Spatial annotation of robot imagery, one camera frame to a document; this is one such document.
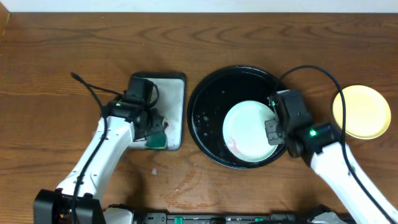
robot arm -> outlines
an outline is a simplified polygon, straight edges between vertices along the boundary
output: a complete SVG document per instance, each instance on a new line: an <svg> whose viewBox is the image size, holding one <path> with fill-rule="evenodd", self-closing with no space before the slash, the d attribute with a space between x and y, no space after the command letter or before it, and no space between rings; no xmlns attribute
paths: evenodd
<svg viewBox="0 0 398 224"><path fill-rule="evenodd" d="M362 184L387 214L398 223L398 211L363 172L347 144L346 152L348 160ZM337 194L356 223L389 223L349 173L339 142L323 147L319 154L314 152L310 167Z"/></svg>
<svg viewBox="0 0 398 224"><path fill-rule="evenodd" d="M83 178L78 192L78 197L83 197L84 194L92 194L93 198L102 202L102 196L105 188L108 185L119 158L126 150L128 145L134 140L134 124L128 122L124 118L115 116L108 116L108 133L105 141L102 143L99 151L90 163ZM98 127L88 145L86 151L83 153L79 162L69 173L67 178L63 180L58 189L62 189L63 194L73 195L75 189L76 178L80 175L81 169L86 164L89 156L93 153L94 148L98 145L104 131L103 118L98 122Z"/></svg>
<svg viewBox="0 0 398 224"><path fill-rule="evenodd" d="M301 92L288 90L269 98L275 119L266 121L269 144L285 144L292 157L301 157L337 194L357 223L390 223L358 184L343 157L341 134L330 123L314 124ZM398 223L398 211L387 201L355 161L348 145L348 162L364 188Z"/></svg>
<svg viewBox="0 0 398 224"><path fill-rule="evenodd" d="M121 208L103 212L101 201L109 178L126 148L138 139L164 133L164 118L156 108L152 108L157 99L150 101L153 88L159 98L159 91L151 81L132 76L125 94L118 94L105 107L100 105L102 118L77 165L56 190L41 190L37 194L34 223L61 223L70 217L71 211L76 211L75 217L80 223L132 223L132 212ZM108 124L106 136L104 119ZM75 194L77 177L82 174Z"/></svg>

yellow plate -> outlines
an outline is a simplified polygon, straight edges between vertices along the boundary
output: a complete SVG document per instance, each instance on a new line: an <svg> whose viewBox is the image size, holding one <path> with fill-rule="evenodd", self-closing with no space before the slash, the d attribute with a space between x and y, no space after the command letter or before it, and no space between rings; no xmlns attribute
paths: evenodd
<svg viewBox="0 0 398 224"><path fill-rule="evenodd" d="M383 134L391 122L391 110L384 97L370 87L349 86L343 90L346 101L346 133L359 139L373 139ZM343 124L340 94L333 101L333 116Z"/></svg>

cable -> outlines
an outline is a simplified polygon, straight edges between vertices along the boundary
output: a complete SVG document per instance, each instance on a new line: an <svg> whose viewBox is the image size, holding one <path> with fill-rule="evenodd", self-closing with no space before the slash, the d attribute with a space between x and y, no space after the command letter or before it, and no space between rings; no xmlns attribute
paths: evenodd
<svg viewBox="0 0 398 224"><path fill-rule="evenodd" d="M86 172L88 166L90 165L91 161L93 160L95 154L98 152L98 150L100 149L102 143L106 139L106 135L107 135L107 132L108 132L108 122L106 120L105 114L103 113L104 107L103 107L100 99L98 99L97 95L95 94L95 92L93 91L92 88L96 88L96 89L102 90L102 91L108 91L108 90L88 84L78 74L76 74L74 72L71 72L71 75L72 75L72 78L78 80L80 83L82 83L88 89L88 91L90 91L90 93L93 95L95 101L97 102L97 104L98 104L98 106L99 106L99 108L101 110L101 116L104 119L104 134L101 136L101 139L99 140L98 145L95 147L93 153L91 153L91 155L88 158L86 164L81 169L80 175L76 179L76 185L75 185L75 189L73 191L73 197L72 197L72 222L73 222L73 224L77 224L77 221L76 221L76 201L77 201L79 188L80 188L80 185L81 185L81 180L83 179L83 177L85 175L85 172Z"/></svg>
<svg viewBox="0 0 398 224"><path fill-rule="evenodd" d="M284 79L288 74L303 69L303 68L312 68L318 71L323 72L325 75L327 75L336 85L340 96L341 96L341 103L343 104L343 125L341 127L341 138L340 138L340 144L341 144L341 150L343 151L343 157L344 161L346 162L346 165L348 167L349 172L351 175L354 177L355 181L358 183L358 185L361 187L363 192L369 197L369 199L373 202L373 204L380 210L380 212L385 216L385 218L390 222L394 223L393 219L387 214L387 212L379 205L379 203L374 199L374 197L368 192L366 187L362 184L361 180L358 178L358 176L355 174L355 170L351 167L351 164L349 163L348 157L347 157L347 151L346 151L346 102L344 99L344 94L343 94L343 89L341 88L340 84L338 83L337 79L327 70L324 68L314 66L314 65L301 65L295 68L290 69L289 71L285 72L280 78L278 84L276 84L275 90L277 87L281 84L282 79Z"/></svg>
<svg viewBox="0 0 398 224"><path fill-rule="evenodd" d="M156 96L156 99L154 99L151 103L149 103L149 108L153 108L156 105L156 103L159 101L159 89L156 84L154 84L154 87L155 87L157 96Z"/></svg>
<svg viewBox="0 0 398 224"><path fill-rule="evenodd" d="M91 85L91 84L88 84L88 83L87 83L87 85L88 85L89 87L92 87L92 88L96 89L96 90L101 90L101 91L104 91L104 92L107 92L107 93L113 93L113 94L118 95L118 96L123 96L123 94L118 93L118 92L113 91L113 90L108 90L108 89L101 88L101 87L98 87L98 86L94 86L94 85Z"/></svg>

black mount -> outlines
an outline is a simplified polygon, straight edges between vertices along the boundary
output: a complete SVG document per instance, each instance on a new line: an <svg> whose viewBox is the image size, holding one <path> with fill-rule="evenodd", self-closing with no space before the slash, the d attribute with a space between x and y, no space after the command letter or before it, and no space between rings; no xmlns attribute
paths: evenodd
<svg viewBox="0 0 398 224"><path fill-rule="evenodd" d="M33 204L33 223L55 224L66 223L63 215L69 213L72 203L72 196L61 193L62 189L41 190ZM79 203L76 206L76 214L80 223L105 224L100 201L93 199L92 194L85 194L78 197Z"/></svg>
<svg viewBox="0 0 398 224"><path fill-rule="evenodd" d="M268 97L275 118L265 121L268 143L286 144L292 157L303 157L310 166L313 153L340 140L341 134L331 123L314 124L300 90L284 90Z"/></svg>
<svg viewBox="0 0 398 224"><path fill-rule="evenodd" d="M157 98L150 102L154 88ZM156 108L152 108L158 100L157 86L148 79L135 77L133 74L124 94L109 101L103 113L106 116L125 118L126 121L134 122L134 140L136 141L164 130L162 124L164 117Z"/></svg>

wood grain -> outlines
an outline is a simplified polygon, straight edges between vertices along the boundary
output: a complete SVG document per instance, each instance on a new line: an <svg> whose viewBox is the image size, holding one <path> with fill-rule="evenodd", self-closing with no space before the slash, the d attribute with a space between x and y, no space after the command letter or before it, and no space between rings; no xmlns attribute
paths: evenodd
<svg viewBox="0 0 398 224"><path fill-rule="evenodd" d="M0 43L6 32L10 12L0 2Z"/></svg>
<svg viewBox="0 0 398 224"><path fill-rule="evenodd" d="M398 207L398 15L393 14L25 14L15 13L0 46L0 222L32 223L40 189L54 189L91 140L98 108L69 76L124 90L133 72L187 74L186 100L198 82L228 65L279 76L303 64L325 67L342 86L370 86L386 97L385 134L348 138L354 155ZM306 70L286 78L317 121L333 119L335 87ZM109 95L101 94L106 101ZM195 213L304 212L319 203L345 212L336 195L300 159L233 170L207 158L185 124L177 152L128 151L104 206ZM157 169L157 176L151 170Z"/></svg>

